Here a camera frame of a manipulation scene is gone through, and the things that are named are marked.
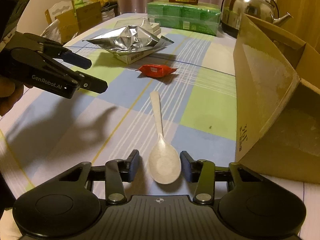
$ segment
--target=silver screw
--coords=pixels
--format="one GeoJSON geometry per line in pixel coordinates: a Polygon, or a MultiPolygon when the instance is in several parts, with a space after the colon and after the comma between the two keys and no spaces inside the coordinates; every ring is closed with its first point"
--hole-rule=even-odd
{"type": "Polygon", "coordinates": [[[211,196],[207,193],[200,193],[200,194],[196,195],[196,199],[201,202],[206,202],[211,199],[211,196]]]}
{"type": "Polygon", "coordinates": [[[113,193],[108,196],[108,199],[114,203],[117,203],[124,199],[124,195],[120,193],[113,193]]]}

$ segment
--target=black device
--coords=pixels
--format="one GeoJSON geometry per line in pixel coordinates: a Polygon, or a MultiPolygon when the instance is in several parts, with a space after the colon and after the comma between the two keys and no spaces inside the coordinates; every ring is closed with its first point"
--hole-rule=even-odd
{"type": "Polygon", "coordinates": [[[0,0],[0,75],[65,98],[71,98],[79,88],[96,93],[106,91],[108,85],[104,80],[73,71],[54,58],[83,69],[91,67],[91,60],[58,42],[15,31],[28,2],[0,0]]]}
{"type": "Polygon", "coordinates": [[[122,182],[132,182],[140,156],[92,167],[82,162],[26,192],[13,206],[23,240],[33,239],[300,239],[306,216],[293,193],[239,163],[216,167],[180,154],[182,173],[197,183],[188,195],[127,199],[122,182]],[[93,193],[93,182],[105,181],[106,199],[93,193]],[[216,181],[228,193],[214,199],[216,181]]]}

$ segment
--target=table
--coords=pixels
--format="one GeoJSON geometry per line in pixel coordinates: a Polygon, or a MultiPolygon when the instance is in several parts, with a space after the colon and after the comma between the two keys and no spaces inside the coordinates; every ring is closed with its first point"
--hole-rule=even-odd
{"type": "MultiPolygon", "coordinates": [[[[102,23],[66,44],[73,52],[92,60],[84,71],[108,82],[103,94],[81,90],[64,99],[37,88],[26,90],[14,108],[0,119],[0,171],[15,197],[82,161],[104,165],[125,159],[138,149],[143,162],[135,181],[126,184],[133,194],[193,194],[194,185],[180,177],[170,185],[157,185],[146,168],[156,142],[149,93],[158,90],[162,104],[164,137],[194,159],[227,166],[235,158],[236,84],[233,48],[236,40],[219,32],[217,37],[162,28],[175,43],[131,65],[115,59],[83,41],[112,29],[119,19],[141,18],[124,14],[102,23]],[[136,72],[143,64],[179,68],[156,80],[136,72]]],[[[299,196],[307,207],[300,236],[319,239],[319,185],[270,178],[299,196]]],[[[104,183],[94,193],[104,198],[104,183]]],[[[216,183],[216,198],[226,193],[216,183]]]]}

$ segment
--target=human hand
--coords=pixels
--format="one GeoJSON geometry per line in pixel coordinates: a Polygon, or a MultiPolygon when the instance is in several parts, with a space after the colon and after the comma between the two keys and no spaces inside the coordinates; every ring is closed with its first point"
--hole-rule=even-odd
{"type": "Polygon", "coordinates": [[[10,79],[0,76],[0,115],[4,116],[23,96],[24,85],[17,85],[10,79]]]}

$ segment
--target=spoon handle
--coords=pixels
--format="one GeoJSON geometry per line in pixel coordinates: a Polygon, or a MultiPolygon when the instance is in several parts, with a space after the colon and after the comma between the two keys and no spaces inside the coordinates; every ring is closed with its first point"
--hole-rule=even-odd
{"type": "Polygon", "coordinates": [[[153,110],[153,116],[156,120],[157,133],[163,135],[160,97],[158,91],[152,91],[150,93],[150,99],[153,110]]]}

